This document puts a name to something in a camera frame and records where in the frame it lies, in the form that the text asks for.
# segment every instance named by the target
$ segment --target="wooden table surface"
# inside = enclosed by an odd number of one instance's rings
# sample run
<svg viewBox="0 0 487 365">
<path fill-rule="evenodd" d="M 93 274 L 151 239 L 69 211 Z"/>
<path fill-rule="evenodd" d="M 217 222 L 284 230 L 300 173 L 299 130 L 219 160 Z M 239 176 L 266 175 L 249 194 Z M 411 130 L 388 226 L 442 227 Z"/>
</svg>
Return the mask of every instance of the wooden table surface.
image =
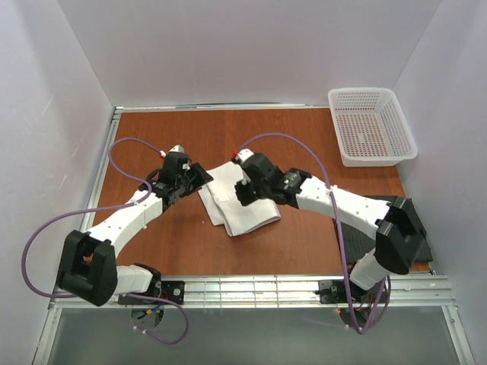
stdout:
<svg viewBox="0 0 487 365">
<path fill-rule="evenodd" d="M 116 139 L 136 137 L 162 150 L 181 144 L 194 162 L 210 170 L 228 162 L 232 151 L 264 132 L 299 138 L 318 155 L 330 181 L 360 195 L 404 195 L 395 167 L 347 168 L 342 165 L 329 109 L 212 110 L 123 113 Z M 320 176 L 301 147 L 284 138 L 251 144 L 287 170 L 297 167 Z M 126 172 L 146 177 L 161 166 L 153 151 L 126 142 L 113 152 Z M 108 167 L 99 206 L 126 202 L 138 183 Z M 214 227 L 199 195 L 181 199 L 126 245 L 119 265 L 141 262 L 163 275 L 334 275 L 342 272 L 333 221 L 321 214 L 279 206 L 282 219 L 252 233 L 230 238 Z M 100 212 L 95 224 L 110 212 Z M 418 265 L 428 270 L 427 265 Z"/>
</svg>

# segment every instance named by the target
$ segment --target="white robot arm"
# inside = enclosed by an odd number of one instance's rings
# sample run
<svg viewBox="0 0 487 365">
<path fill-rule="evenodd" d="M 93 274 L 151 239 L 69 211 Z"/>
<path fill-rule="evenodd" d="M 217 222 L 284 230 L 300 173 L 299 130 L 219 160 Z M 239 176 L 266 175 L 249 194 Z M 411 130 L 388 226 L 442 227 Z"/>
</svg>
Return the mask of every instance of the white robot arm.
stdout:
<svg viewBox="0 0 487 365">
<path fill-rule="evenodd" d="M 161 294 L 161 273 L 142 264 L 116 266 L 122 248 L 149 222 L 179 198 L 193 194 L 213 178 L 180 146 L 171 149 L 161 169 L 149 174 L 151 194 L 140 186 L 128 203 L 87 232 L 72 231 L 65 239 L 56 284 L 88 302 L 102 306 L 114 294 Z"/>
<path fill-rule="evenodd" d="M 326 184 L 310 173 L 290 169 L 283 173 L 263 154 L 245 149 L 234 155 L 243 170 L 235 186 L 242 205 L 260 198 L 277 204 L 316 211 L 335 217 L 330 193 L 336 200 L 340 219 L 376 241 L 376 247 L 360 259 L 350 273 L 352 293 L 362 297 L 388 274 L 407 274 L 426 239 L 410 199 L 397 197 L 392 203 L 365 198 Z"/>
</svg>

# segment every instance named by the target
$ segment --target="white cloth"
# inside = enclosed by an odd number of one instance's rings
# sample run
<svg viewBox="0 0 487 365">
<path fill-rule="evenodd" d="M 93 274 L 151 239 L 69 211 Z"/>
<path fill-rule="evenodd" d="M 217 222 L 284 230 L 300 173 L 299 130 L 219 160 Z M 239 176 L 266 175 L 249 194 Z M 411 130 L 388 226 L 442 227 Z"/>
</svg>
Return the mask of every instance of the white cloth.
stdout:
<svg viewBox="0 0 487 365">
<path fill-rule="evenodd" d="M 281 219 L 277 205 L 270 199 L 261 199 L 243 207 L 235 195 L 235 183 L 244 178 L 240 166 L 227 162 L 208 171 L 213 177 L 198 191 L 214 226 L 225 225 L 228 236 L 252 232 Z"/>
</svg>

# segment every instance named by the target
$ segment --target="purple cable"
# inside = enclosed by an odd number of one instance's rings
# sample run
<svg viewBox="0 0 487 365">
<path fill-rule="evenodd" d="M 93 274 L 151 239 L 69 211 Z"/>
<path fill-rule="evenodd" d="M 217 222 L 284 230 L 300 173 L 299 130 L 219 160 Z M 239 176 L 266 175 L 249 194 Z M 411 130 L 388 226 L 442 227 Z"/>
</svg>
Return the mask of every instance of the purple cable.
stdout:
<svg viewBox="0 0 487 365">
<path fill-rule="evenodd" d="M 142 333 L 146 333 L 147 335 L 155 338 L 156 340 L 162 342 L 163 344 L 177 344 L 177 343 L 181 342 L 186 337 L 186 335 L 188 334 L 188 331 L 189 331 L 189 315 L 188 315 L 188 312 L 182 306 L 180 306 L 178 303 L 172 302 L 170 300 L 165 300 L 162 298 L 145 297 L 143 295 L 132 294 L 132 293 L 127 294 L 127 297 L 132 297 L 132 298 L 140 299 L 140 300 L 153 300 L 153 301 L 158 301 L 158 302 L 161 302 L 164 304 L 170 304 L 171 306 L 175 306 L 177 309 L 179 309 L 180 312 L 184 316 L 184 321 L 186 323 L 186 326 L 184 328 L 183 334 L 175 340 L 167 340 L 166 338 L 161 337 L 157 333 L 148 331 L 147 329 L 145 329 L 143 327 L 135 326 L 139 331 L 142 331 Z"/>
<path fill-rule="evenodd" d="M 266 138 L 266 137 L 284 137 L 284 138 L 292 140 L 293 142 L 299 144 L 302 148 L 304 148 L 313 157 L 313 159 L 318 163 L 318 166 L 320 166 L 321 173 L 323 174 L 323 177 L 325 179 L 326 187 L 328 189 L 330 189 L 331 184 L 329 183 L 328 173 L 326 172 L 326 168 L 322 164 L 319 157 L 307 145 L 305 145 L 303 142 L 301 142 L 300 140 L 298 140 L 295 137 L 292 137 L 290 135 L 286 135 L 285 133 L 279 133 L 279 132 L 262 133 L 261 135 L 256 135 L 255 137 L 252 137 L 251 139 L 249 139 L 247 142 L 242 144 L 238 150 L 240 151 L 240 150 L 246 148 L 252 142 L 254 142 L 258 139 L 261 139 L 261 138 Z M 358 322 L 357 322 L 357 317 L 355 316 L 355 311 L 353 309 L 352 293 L 350 290 L 350 278 L 349 278 L 349 272 L 348 272 L 348 268 L 347 268 L 347 260 L 345 257 L 345 244 L 344 244 L 344 239 L 343 239 L 342 222 L 340 220 L 338 206 L 336 205 L 335 196 L 334 196 L 332 190 L 330 190 L 329 196 L 330 196 L 330 199 L 332 201 L 333 213 L 335 215 L 336 227 L 337 227 L 337 231 L 338 231 L 338 243 L 339 243 L 339 248 L 340 248 L 340 258 L 342 261 L 343 281 L 345 283 L 345 294 L 347 297 L 347 304 L 349 305 L 349 311 L 351 313 L 352 322 L 353 322 L 355 331 L 358 334 L 363 335 L 369 328 L 372 328 L 374 325 L 376 325 L 380 321 L 380 319 L 383 317 L 384 313 L 386 312 L 387 307 L 389 306 L 389 302 L 390 302 L 390 277 L 387 276 L 387 283 L 389 285 L 389 290 L 387 291 L 386 303 L 384 305 L 384 308 L 382 309 L 382 312 L 378 316 L 377 320 L 374 321 L 373 318 L 375 315 L 375 311 L 377 309 L 377 305 L 379 304 L 380 297 L 382 296 L 382 290 L 384 288 L 386 279 L 383 279 L 381 281 L 380 288 L 379 288 L 380 295 L 377 295 L 377 298 L 375 299 L 375 302 L 374 302 L 374 306 L 372 307 L 372 310 L 371 310 L 371 312 L 367 318 L 367 322 L 365 323 L 364 327 L 360 328 L 358 325 Z"/>
<path fill-rule="evenodd" d="M 122 171 L 113 162 L 113 158 L 112 158 L 112 150 L 113 150 L 113 148 L 115 146 L 117 146 L 119 143 L 122 143 L 124 141 L 135 141 L 135 142 L 138 142 L 138 143 L 142 143 L 142 144 L 146 145 L 147 147 L 149 147 L 150 149 L 156 151 L 158 154 L 160 153 L 160 150 L 158 150 L 152 144 L 149 144 L 146 141 L 143 141 L 143 140 L 138 139 L 138 138 L 122 138 L 122 139 L 119 139 L 118 141 L 115 141 L 110 146 L 110 149 L 109 149 L 109 152 L 108 152 L 108 159 L 109 159 L 111 165 L 115 168 L 115 170 L 117 170 L 119 173 L 121 173 L 125 177 L 128 177 L 129 179 L 138 181 L 138 182 L 143 183 L 143 184 L 145 184 L 147 186 L 147 189 L 148 189 L 147 194 L 145 194 L 142 198 L 140 198 L 137 201 L 137 203 L 142 203 L 145 199 L 147 199 L 149 197 L 149 195 L 152 192 L 151 184 L 149 184 L 147 181 L 145 181 L 143 179 L 139 179 L 138 177 L 129 175 L 128 173 Z M 132 207 L 134 204 L 135 204 L 134 202 L 131 202 L 131 203 L 126 203 L 126 204 L 121 204 L 121 205 L 113 205 L 111 207 L 90 208 L 90 209 L 80 209 L 80 210 L 77 210 L 77 211 L 70 211 L 69 213 L 64 213 L 64 214 L 58 215 L 57 217 L 54 217 L 53 219 L 47 221 L 42 226 L 40 226 L 39 228 L 37 228 L 36 231 L 32 234 L 32 236 L 30 236 L 29 240 L 25 244 L 24 251 L 22 252 L 21 270 L 22 270 L 22 278 L 24 278 L 25 284 L 35 294 L 40 295 L 41 297 L 56 298 L 56 299 L 57 298 L 73 298 L 73 297 L 75 297 L 75 295 L 71 295 L 71 294 L 49 294 L 49 293 L 46 293 L 46 292 L 41 291 L 41 290 L 37 289 L 36 287 L 34 287 L 34 285 L 32 284 L 32 281 L 30 281 L 30 279 L 29 279 L 29 275 L 27 274 L 27 254 L 29 253 L 29 248 L 32 245 L 32 242 L 36 239 L 36 237 L 39 235 L 39 233 L 41 233 L 43 230 L 45 230 L 48 226 L 50 226 L 51 224 L 53 224 L 53 223 L 55 223 L 57 221 L 60 221 L 63 218 L 71 217 L 71 216 L 77 215 L 77 214 L 87 214 L 87 213 L 94 213 L 94 212 L 97 212 L 97 211 L 111 211 L 111 210 L 116 210 L 116 209 L 121 209 L 121 208 L 127 208 L 127 207 Z"/>
</svg>

